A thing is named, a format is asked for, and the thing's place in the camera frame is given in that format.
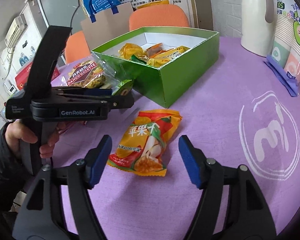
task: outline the white thermos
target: white thermos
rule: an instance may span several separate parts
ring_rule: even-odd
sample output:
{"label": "white thermos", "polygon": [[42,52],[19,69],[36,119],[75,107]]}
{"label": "white thermos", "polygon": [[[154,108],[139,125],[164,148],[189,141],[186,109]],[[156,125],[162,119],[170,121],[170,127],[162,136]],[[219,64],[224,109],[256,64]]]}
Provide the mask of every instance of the white thermos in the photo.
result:
{"label": "white thermos", "polygon": [[241,45],[262,57],[271,53],[275,29],[273,0],[242,0]]}

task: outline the open cardboard box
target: open cardboard box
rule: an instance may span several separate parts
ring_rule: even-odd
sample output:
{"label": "open cardboard box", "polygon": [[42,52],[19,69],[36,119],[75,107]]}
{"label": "open cardboard box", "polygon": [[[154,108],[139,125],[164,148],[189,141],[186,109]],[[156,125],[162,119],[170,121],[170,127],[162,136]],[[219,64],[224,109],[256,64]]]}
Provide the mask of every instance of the open cardboard box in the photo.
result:
{"label": "open cardboard box", "polygon": [[[119,58],[126,43],[147,49],[163,43],[190,49],[156,68]],[[219,33],[184,27],[143,27],[121,35],[93,50],[117,72],[116,77],[134,79],[133,88],[165,108],[170,107],[219,57]]]}

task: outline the black jacket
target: black jacket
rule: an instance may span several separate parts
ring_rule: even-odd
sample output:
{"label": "black jacket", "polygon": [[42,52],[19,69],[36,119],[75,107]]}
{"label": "black jacket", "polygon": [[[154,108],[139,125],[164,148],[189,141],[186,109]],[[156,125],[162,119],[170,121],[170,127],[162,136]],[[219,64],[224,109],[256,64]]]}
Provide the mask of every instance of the black jacket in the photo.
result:
{"label": "black jacket", "polygon": [[0,240],[11,240],[16,213],[9,212],[17,193],[31,177],[22,163],[9,150],[4,134],[8,123],[0,130]]}

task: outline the screw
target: screw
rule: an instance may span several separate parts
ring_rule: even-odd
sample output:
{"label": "screw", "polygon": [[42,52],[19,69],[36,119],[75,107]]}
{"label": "screw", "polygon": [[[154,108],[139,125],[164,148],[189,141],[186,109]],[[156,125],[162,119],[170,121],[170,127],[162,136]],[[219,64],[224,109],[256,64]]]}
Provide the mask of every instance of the screw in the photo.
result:
{"label": "screw", "polygon": [[239,168],[242,171],[248,171],[248,167],[246,165],[240,165]]}
{"label": "screw", "polygon": [[213,165],[213,164],[216,163],[216,160],[213,159],[213,158],[208,158],[208,159],[207,159],[207,163],[210,164],[210,165]]}
{"label": "screw", "polygon": [[84,162],[85,162],[84,159],[78,159],[75,161],[75,165],[78,165],[78,166],[84,165]]}
{"label": "screw", "polygon": [[49,171],[51,169],[51,166],[49,164],[46,164],[42,167],[43,171]]}

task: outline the red box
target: red box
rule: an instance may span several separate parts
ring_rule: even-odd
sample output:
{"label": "red box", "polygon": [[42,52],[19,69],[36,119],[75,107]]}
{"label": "red box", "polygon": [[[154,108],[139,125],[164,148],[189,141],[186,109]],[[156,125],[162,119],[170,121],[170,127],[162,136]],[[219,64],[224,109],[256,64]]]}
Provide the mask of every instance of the red box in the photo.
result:
{"label": "red box", "polygon": [[[32,61],[31,62],[27,62],[23,66],[23,69],[18,71],[18,74],[15,77],[15,80],[16,80],[16,84],[17,84],[17,87],[18,87],[19,90],[23,89],[23,86],[27,82],[31,66],[32,66]],[[57,69],[57,67],[55,67],[55,69],[53,71],[53,75],[52,75],[51,81],[54,80],[59,75],[60,75],[60,72]]]}

